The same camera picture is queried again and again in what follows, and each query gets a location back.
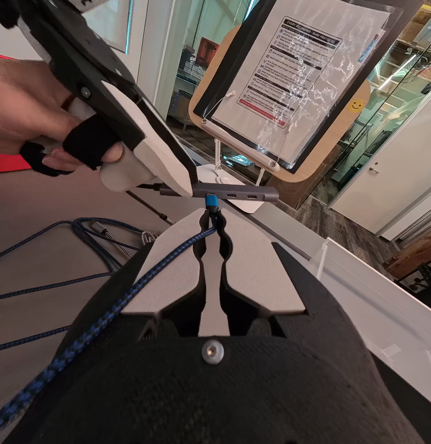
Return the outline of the wooden display board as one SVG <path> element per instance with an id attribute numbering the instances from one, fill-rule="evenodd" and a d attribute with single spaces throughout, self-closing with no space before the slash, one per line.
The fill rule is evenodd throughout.
<path id="1" fill-rule="evenodd" d="M 370 97 L 369 81 L 367 79 L 364 79 L 361 86 L 341 109 L 340 113 L 333 118 L 333 121 L 331 123 L 325 122 L 325 125 L 322 127 L 322 129 L 326 129 L 326 132 L 316 143 L 312 151 L 308 154 L 307 158 L 305 158 L 296 172 L 291 173 L 283 169 L 283 167 L 280 167 L 279 170 L 276 170 L 275 168 L 271 167 L 271 161 L 265 160 L 262 154 L 258 153 L 256 150 L 253 150 L 248 146 L 246 148 L 242 148 L 237 140 L 229 141 L 228 137 L 230 135 L 228 133 L 217 133 L 217 131 L 219 130 L 219 127 L 217 125 L 214 125 L 208 119 L 205 119 L 205 122 L 203 123 L 202 117 L 194 112 L 197 103 L 200 101 L 204 92 L 209 87 L 209 84 L 213 80 L 213 77 L 216 74 L 216 71 L 218 70 L 221 62 L 224 58 L 226 58 L 226 53 L 232 47 L 232 41 L 234 40 L 235 35 L 237 34 L 239 29 L 240 26 L 236 26 L 235 28 L 230 30 L 220 44 L 214 58 L 212 59 L 205 75 L 203 76 L 199 86 L 196 89 L 196 92 L 191 99 L 189 105 L 190 118 L 197 127 L 204 130 L 213 138 L 218 139 L 223 144 L 234 149 L 236 152 L 249 158 L 253 161 L 254 164 L 267 170 L 278 179 L 290 183 L 308 180 L 310 177 L 314 176 L 316 171 L 322 166 L 322 164 L 324 164 L 324 161 L 333 151 L 342 134 L 350 127 L 353 120 L 358 116 L 358 114 L 351 113 L 348 110 L 349 101 L 351 99 L 363 99 L 365 100 L 366 104 L 368 103 Z"/>

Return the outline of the grey usb hub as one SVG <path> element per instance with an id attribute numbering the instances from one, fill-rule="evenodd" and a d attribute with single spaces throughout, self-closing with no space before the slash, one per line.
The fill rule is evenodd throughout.
<path id="1" fill-rule="evenodd" d="M 205 182 L 192 185 L 191 197 L 206 198 L 210 194 L 219 199 L 247 202 L 277 202 L 279 200 L 279 192 L 274 187 Z"/>

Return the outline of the person's left hand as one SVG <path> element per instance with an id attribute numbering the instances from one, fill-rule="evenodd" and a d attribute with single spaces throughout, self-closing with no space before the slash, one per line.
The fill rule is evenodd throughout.
<path id="1" fill-rule="evenodd" d="M 61 143 L 94 114 L 45 62 L 0 58 L 0 154 L 15 155 L 26 142 L 51 139 L 43 164 L 74 171 L 84 164 Z"/>

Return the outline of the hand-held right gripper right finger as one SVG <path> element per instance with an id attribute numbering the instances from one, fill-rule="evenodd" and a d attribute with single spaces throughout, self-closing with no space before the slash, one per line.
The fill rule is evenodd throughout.
<path id="1" fill-rule="evenodd" d="M 227 209 L 219 211 L 217 225 L 224 313 L 228 317 L 303 313 L 305 305 L 271 240 Z"/>

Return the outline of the white board stand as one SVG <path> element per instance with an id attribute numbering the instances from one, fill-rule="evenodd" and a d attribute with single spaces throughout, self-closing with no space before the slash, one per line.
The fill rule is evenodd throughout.
<path id="1" fill-rule="evenodd" d="M 214 139 L 215 142 L 215 160 L 213 164 L 205 164 L 197 166 L 197 174 L 200 182 L 204 183 L 217 183 L 225 185 L 244 185 L 243 182 L 238 180 L 232 174 L 226 172 L 222 168 L 221 163 L 221 142 L 218 139 Z M 249 202 L 237 199 L 229 199 L 231 204 L 239 208 L 241 211 L 247 214 L 253 214 L 263 204 L 263 202 Z"/>

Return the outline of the white door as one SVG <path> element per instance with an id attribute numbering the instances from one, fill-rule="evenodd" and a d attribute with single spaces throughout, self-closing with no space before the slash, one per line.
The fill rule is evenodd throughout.
<path id="1" fill-rule="evenodd" d="M 380 174 L 368 171 L 375 167 Z M 431 94 L 330 204 L 373 234 L 431 187 Z"/>

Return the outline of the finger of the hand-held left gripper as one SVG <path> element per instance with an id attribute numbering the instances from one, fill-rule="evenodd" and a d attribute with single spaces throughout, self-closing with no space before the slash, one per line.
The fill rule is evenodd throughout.
<path id="1" fill-rule="evenodd" d="M 123 153 L 117 162 L 103 163 L 99 177 L 108 190 L 125 192 L 152 180 L 159 168 L 156 157 L 139 159 L 134 153 Z"/>
<path id="2" fill-rule="evenodd" d="M 179 196 L 190 197 L 192 184 L 198 181 L 196 166 L 157 109 L 143 93 L 135 103 L 116 86 L 102 84 L 128 120 L 129 129 L 119 136 L 123 153 L 134 153 L 139 159 L 156 157 L 160 163 L 156 177 Z"/>

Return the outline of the laminated instruction sheet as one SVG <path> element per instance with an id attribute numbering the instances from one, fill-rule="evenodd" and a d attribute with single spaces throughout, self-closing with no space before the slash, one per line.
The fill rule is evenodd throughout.
<path id="1" fill-rule="evenodd" d="M 364 66 L 393 8 L 376 1 L 275 1 L 211 122 L 295 169 Z"/>

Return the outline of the black clipboard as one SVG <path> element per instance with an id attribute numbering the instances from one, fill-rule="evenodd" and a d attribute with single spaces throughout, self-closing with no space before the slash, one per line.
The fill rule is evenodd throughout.
<path id="1" fill-rule="evenodd" d="M 368 75 L 374 69 L 376 64 L 381 59 L 382 55 L 390 48 L 394 43 L 398 35 L 404 29 L 404 27 L 412 20 L 414 15 L 418 12 L 419 8 L 424 4 L 424 1 L 376 1 L 377 3 L 387 5 L 393 8 L 393 11 L 389 17 L 388 22 L 384 25 L 384 33 L 380 33 L 380 39 L 369 53 L 369 57 L 366 59 L 364 66 L 353 78 L 353 82 L 350 84 L 346 92 L 343 93 L 340 100 L 332 108 L 328 117 L 324 119 L 322 125 L 318 128 L 313 138 L 308 144 L 309 151 L 302 155 L 299 161 L 296 163 L 295 169 L 283 169 L 294 173 L 307 158 L 308 154 L 312 151 L 316 143 L 321 139 L 326 129 L 322 129 L 325 122 L 331 123 L 333 118 L 336 117 L 353 94 L 363 83 L 364 79 L 367 79 Z M 204 92 L 202 98 L 197 103 L 194 112 L 202 117 L 202 122 L 205 119 L 210 120 L 214 109 L 218 107 L 219 103 L 226 98 L 234 95 L 234 91 L 228 93 L 228 86 L 230 80 L 234 78 L 234 69 L 239 68 L 245 56 L 247 54 L 247 43 L 252 43 L 252 37 L 256 37 L 265 20 L 265 12 L 269 12 L 275 1 L 259 1 L 255 7 L 251 10 L 246 20 L 242 23 L 240 29 L 235 35 L 232 41 L 232 47 L 226 53 L 226 58 L 221 62 L 213 80 L 210 82 L 209 87 Z M 223 134 L 225 131 L 219 127 L 217 133 Z M 229 141 L 237 140 L 236 138 L 228 137 Z M 252 145 L 249 143 L 244 145 L 238 141 L 242 148 L 247 146 L 252 149 Z M 263 154 L 263 152 L 256 150 L 258 153 L 264 156 L 265 160 L 270 160 L 271 167 L 279 170 L 282 167 L 278 162 L 272 161 Z"/>

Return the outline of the framed glass panel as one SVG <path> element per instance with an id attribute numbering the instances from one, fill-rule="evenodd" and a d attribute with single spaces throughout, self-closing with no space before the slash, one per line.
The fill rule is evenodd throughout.
<path id="1" fill-rule="evenodd" d="M 83 13 L 88 26 L 109 46 L 127 54 L 134 1 L 108 0 Z"/>

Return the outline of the metal storage shelf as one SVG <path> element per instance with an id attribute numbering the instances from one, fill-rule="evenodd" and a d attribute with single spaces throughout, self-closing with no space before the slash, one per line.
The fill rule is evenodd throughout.
<path id="1" fill-rule="evenodd" d="M 188 108 L 218 48 L 218 43 L 205 37 L 200 39 L 197 49 L 188 44 L 183 47 L 167 113 L 168 117 L 182 124 L 183 130 L 194 126 Z"/>

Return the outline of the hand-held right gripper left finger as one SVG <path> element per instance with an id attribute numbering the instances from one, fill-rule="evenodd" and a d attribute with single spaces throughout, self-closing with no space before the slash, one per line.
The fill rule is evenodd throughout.
<path id="1" fill-rule="evenodd" d="M 203 231 L 205 209 L 197 209 L 165 230 L 154 242 L 135 281 L 185 241 Z M 122 310 L 125 315 L 154 315 L 194 290 L 200 280 L 200 261 L 192 247 L 160 271 Z"/>

